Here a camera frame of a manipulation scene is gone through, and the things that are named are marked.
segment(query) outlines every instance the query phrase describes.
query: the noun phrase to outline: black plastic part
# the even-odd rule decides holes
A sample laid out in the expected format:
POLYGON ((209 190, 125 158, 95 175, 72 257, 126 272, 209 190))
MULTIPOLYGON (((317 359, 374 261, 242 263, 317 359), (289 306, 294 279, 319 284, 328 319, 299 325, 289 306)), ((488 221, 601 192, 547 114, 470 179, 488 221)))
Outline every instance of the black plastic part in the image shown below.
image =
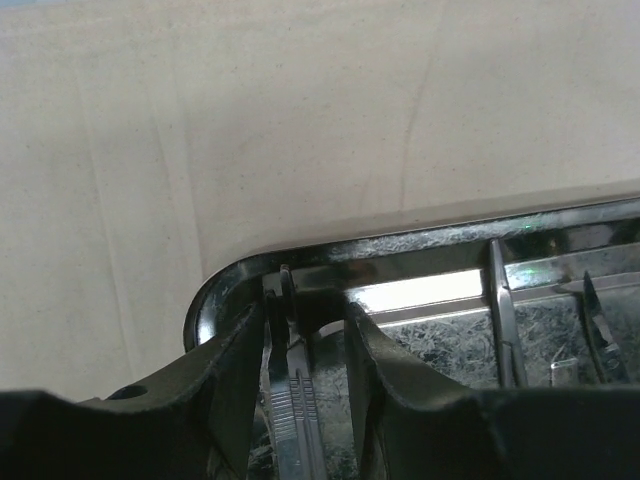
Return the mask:
POLYGON ((260 305, 110 399, 0 395, 0 478, 243 479, 264 344, 260 305))
POLYGON ((345 349, 363 479, 640 477, 640 391, 474 391, 388 338, 352 304, 345 349))

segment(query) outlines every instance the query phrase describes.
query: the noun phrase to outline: metal prong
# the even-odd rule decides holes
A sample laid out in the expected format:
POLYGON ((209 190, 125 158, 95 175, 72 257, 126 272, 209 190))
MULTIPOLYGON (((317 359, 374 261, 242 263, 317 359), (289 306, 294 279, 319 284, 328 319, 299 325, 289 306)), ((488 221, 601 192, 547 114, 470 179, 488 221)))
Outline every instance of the metal prong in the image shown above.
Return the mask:
POLYGON ((524 355, 522 354, 515 308, 504 269, 499 240, 491 240, 489 257, 491 306, 496 333, 500 385, 503 387, 525 387, 527 386, 527 372, 524 366, 524 355))
POLYGON ((320 435, 315 392, 309 369, 308 345, 306 339, 300 336, 295 285, 291 271, 286 265, 280 269, 280 281, 289 325, 287 366, 300 452, 301 478, 326 480, 328 478, 327 467, 320 435))
POLYGON ((591 277, 584 272, 584 320, 587 342, 601 383, 630 383, 629 373, 602 311, 591 277))
POLYGON ((572 357, 553 362, 550 370, 552 387, 575 387, 580 385, 577 358, 572 357))

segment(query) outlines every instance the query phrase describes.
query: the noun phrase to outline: screw hole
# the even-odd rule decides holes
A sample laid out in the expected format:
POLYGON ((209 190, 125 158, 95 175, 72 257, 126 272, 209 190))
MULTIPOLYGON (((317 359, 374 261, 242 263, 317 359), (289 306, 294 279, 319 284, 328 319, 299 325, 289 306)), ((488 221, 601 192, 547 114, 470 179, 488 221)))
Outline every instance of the screw hole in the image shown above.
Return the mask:
POLYGON ((147 391, 147 387, 142 385, 128 385, 114 392, 107 400, 128 400, 129 398, 140 397, 147 391))

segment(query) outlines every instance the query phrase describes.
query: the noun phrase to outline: reflective metal surface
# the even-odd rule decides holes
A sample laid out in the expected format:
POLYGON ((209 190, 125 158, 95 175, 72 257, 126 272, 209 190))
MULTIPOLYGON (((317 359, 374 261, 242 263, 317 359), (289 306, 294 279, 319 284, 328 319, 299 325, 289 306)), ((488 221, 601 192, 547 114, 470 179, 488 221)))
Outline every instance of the reflective metal surface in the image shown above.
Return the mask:
MULTIPOLYGON (((408 351, 468 387, 499 387, 500 367, 509 364, 504 386, 640 381, 637 199, 251 257, 202 287, 185 324, 186 348, 224 335, 233 326, 228 319, 264 292, 286 296, 282 264, 290 266, 297 291, 299 334, 310 355, 331 479, 357 478, 342 332, 349 302, 359 303, 408 351), (585 272, 597 304, 585 288, 585 272), (620 365, 627 377, 619 375, 620 365)), ((273 362, 283 359, 272 355, 264 370, 273 374, 273 362)), ((286 448, 279 444, 293 427, 282 420, 292 405, 280 398, 290 396, 280 392, 283 368, 284 383, 267 374, 261 387, 277 461, 264 462, 259 475, 251 470, 250 478, 278 478, 276 465, 287 478, 281 464, 286 448)))

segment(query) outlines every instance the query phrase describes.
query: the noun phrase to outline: shiny surface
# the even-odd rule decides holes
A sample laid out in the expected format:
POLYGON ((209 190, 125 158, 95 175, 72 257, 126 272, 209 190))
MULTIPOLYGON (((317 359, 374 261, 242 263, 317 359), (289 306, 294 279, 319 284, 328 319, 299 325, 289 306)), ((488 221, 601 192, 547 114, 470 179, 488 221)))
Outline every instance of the shiny surface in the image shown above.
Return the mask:
MULTIPOLYGON (((290 265, 299 327, 313 338, 309 373, 327 475, 355 479, 341 322, 347 301, 362 305, 388 336, 440 373, 472 388, 496 388, 491 279, 503 272, 494 283, 508 287, 528 385, 596 385, 584 328, 588 271, 629 379, 637 383, 639 217, 640 201, 629 200, 252 257, 205 284, 190 310, 185 342, 223 333, 228 315, 266 290, 281 297, 279 268, 290 265), (492 239, 500 239, 499 262, 495 255, 492 261, 492 239)), ((263 391, 268 397, 264 385, 263 391)), ((262 473, 252 478, 277 478, 273 469, 262 473)))
MULTIPOLYGON (((491 238, 507 239, 514 260, 531 254, 544 257, 554 250, 567 253, 621 241, 628 243, 627 236, 636 233, 633 220, 638 212, 640 202, 634 199, 249 257, 218 272, 202 286, 185 320, 185 348, 190 350, 213 335, 228 332, 234 315, 250 299, 261 295, 263 286, 271 285, 278 292, 277 275, 282 264, 289 264, 294 271, 300 293, 343 292, 401 278, 479 268, 480 254, 491 238), (564 232, 557 235, 557 229, 564 232)), ((531 264, 530 270, 521 274, 523 278, 514 279, 512 288, 519 288, 519 284, 548 283, 562 272, 552 269, 548 275, 531 264)), ((340 319, 323 316, 319 321, 326 324, 340 319)))
POLYGON ((496 332, 500 385, 505 388, 526 387, 527 371, 524 367, 522 345, 518 335, 516 311, 504 269, 502 246, 499 240, 491 240, 489 244, 489 263, 491 313, 493 329, 496 332))
POLYGON ((584 273, 585 331, 589 350, 601 383, 629 383, 629 373, 620 346, 609 324, 588 272, 584 273))

